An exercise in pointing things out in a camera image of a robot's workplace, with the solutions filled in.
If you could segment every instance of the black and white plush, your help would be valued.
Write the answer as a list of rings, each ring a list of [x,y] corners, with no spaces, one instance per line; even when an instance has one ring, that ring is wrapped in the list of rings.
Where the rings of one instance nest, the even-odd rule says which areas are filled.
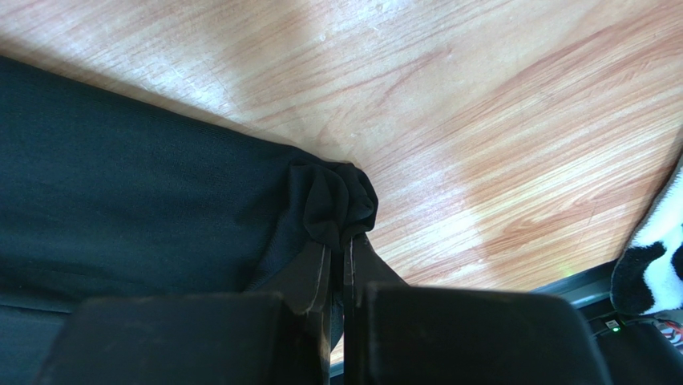
[[[683,307],[683,160],[639,224],[612,274],[612,304],[625,314]]]

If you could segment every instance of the black cloth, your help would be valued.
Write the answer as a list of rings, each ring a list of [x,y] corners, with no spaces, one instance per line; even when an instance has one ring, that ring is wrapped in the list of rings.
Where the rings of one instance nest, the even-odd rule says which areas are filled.
[[[255,289],[310,239],[341,251],[377,206],[352,164],[0,58],[0,329],[28,335],[14,310],[42,310],[51,335],[36,302]],[[0,383],[26,380],[17,365]]]

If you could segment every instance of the folded cloth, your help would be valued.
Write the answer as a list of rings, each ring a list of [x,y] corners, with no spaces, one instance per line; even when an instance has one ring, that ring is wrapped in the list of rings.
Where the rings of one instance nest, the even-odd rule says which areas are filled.
[[[0,57],[0,308],[28,311],[0,329],[51,335],[55,306],[92,296],[255,289],[309,240],[341,251],[377,206],[352,164]],[[0,383],[39,363],[15,348]]]
[[[683,307],[683,158],[616,264],[612,304],[625,314]]]

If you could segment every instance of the wooden table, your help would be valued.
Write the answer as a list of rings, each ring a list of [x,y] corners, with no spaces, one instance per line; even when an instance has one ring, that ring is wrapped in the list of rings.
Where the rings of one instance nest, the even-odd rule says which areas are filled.
[[[0,54],[352,161],[409,283],[529,290],[617,257],[679,157],[681,20],[680,0],[7,0]]]

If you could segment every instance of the black spot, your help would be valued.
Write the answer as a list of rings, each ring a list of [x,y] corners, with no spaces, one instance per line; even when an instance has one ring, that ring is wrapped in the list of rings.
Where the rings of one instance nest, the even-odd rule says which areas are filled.
[[[683,281],[683,245],[681,245],[676,250],[676,253],[673,254],[671,263],[673,265],[673,269],[676,270],[676,275]]]
[[[654,298],[645,285],[643,275],[648,265],[665,252],[666,249],[661,242],[655,242],[647,247],[626,249],[624,257],[612,275],[612,304],[617,311],[641,314],[653,307]]]

